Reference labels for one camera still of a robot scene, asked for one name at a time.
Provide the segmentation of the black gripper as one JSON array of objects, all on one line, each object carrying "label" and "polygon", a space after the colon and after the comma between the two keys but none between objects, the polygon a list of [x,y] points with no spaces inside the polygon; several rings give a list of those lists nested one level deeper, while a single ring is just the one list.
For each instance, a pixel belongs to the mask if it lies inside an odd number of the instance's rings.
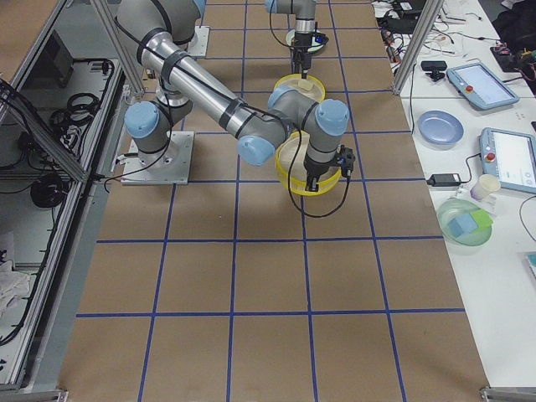
[{"label": "black gripper", "polygon": [[307,171],[306,191],[318,192],[318,180],[323,174],[325,174],[331,167],[335,165],[335,158],[332,157],[326,162],[319,162],[306,154],[303,165]]},{"label": "black gripper", "polygon": [[306,79],[308,71],[311,68],[311,48],[314,45],[313,32],[294,31],[294,37],[291,42],[291,71],[293,74],[300,74],[301,78]]}]

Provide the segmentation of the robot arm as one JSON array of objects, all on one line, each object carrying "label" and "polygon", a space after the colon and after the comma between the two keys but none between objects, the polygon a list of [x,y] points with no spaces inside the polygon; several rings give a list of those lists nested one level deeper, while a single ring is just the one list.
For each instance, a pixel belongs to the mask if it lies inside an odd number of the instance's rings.
[{"label": "robot arm", "polygon": [[281,42],[275,34],[272,36],[291,52],[291,71],[302,79],[308,75],[312,65],[313,35],[316,33],[316,1],[312,0],[267,0],[265,10],[269,13],[269,25],[272,32],[273,14],[291,15],[295,18],[294,41],[290,44]]},{"label": "robot arm", "polygon": [[204,9],[203,1],[123,1],[115,24],[137,62],[235,136],[237,152],[249,164],[264,164],[294,131],[302,130],[309,136],[303,162],[307,190],[316,192],[330,167],[349,178],[355,157],[340,143],[348,126],[347,105],[332,99],[316,102],[279,85],[269,97],[268,110],[254,111],[182,48]]}]

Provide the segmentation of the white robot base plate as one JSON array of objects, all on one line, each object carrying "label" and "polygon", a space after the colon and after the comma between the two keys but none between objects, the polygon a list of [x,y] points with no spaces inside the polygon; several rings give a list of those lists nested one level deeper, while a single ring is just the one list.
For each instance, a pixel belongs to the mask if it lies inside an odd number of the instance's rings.
[{"label": "white robot base plate", "polygon": [[193,152],[193,131],[170,131],[171,143],[165,152],[140,153],[131,139],[129,153],[135,157],[125,160],[121,183],[124,185],[186,185],[189,179]]}]

